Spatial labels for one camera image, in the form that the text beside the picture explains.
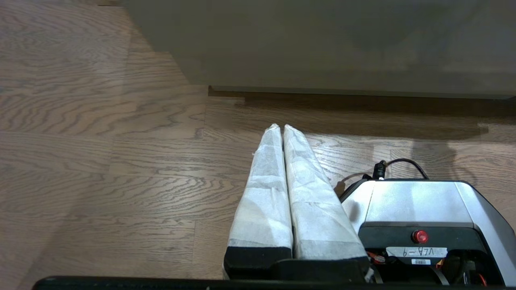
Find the label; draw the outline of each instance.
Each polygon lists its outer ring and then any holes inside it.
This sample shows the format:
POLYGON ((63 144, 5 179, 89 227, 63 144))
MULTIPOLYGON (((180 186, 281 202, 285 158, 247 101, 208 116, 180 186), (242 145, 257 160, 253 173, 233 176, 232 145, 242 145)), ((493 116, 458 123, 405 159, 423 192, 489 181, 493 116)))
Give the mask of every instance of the label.
POLYGON ((428 257, 444 258, 448 254, 447 248, 432 247, 387 247, 386 252, 394 257, 428 257))
POLYGON ((412 265, 431 265, 427 259, 412 259, 412 265))

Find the orange wire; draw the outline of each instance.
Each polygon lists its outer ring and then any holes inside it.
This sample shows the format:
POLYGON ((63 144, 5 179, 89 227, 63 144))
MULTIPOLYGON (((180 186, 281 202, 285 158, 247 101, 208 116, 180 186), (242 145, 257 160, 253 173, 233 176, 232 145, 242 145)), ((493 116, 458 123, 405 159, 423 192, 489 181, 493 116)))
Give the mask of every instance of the orange wire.
POLYGON ((487 282, 486 280, 484 279, 484 277, 482 276, 482 274, 478 274, 478 276, 480 277, 480 279, 482 280, 482 285, 486 286, 487 287, 487 282))

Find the silver metal housing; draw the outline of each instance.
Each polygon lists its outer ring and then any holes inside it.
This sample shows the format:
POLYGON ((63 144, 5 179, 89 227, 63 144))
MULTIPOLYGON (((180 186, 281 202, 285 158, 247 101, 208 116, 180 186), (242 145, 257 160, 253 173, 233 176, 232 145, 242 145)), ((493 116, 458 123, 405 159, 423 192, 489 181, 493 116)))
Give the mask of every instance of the silver metal housing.
POLYGON ((470 184, 459 181, 367 181, 342 203, 361 227, 462 227, 484 235, 506 286, 516 286, 516 236, 470 184))

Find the emergency stop button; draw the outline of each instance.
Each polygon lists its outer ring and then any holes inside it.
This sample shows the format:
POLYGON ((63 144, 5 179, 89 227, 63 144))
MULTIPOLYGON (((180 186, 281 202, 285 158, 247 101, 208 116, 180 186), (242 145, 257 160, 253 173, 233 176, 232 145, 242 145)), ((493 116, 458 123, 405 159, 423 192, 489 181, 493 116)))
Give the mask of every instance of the emergency stop button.
POLYGON ((412 233, 412 241, 416 244, 426 244, 428 242, 428 234, 423 230, 417 230, 412 233))

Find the wooden floor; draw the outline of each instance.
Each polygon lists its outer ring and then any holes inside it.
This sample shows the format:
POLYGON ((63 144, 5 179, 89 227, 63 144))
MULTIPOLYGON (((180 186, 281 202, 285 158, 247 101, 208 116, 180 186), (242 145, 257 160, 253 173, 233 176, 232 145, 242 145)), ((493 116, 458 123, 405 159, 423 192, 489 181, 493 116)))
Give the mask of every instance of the wooden floor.
POLYGON ((1 289, 49 275, 221 278, 271 123, 306 132, 333 185, 413 158, 431 178, 469 181, 516 226, 514 102, 208 96, 123 8, 94 2, 0 1, 1 289))

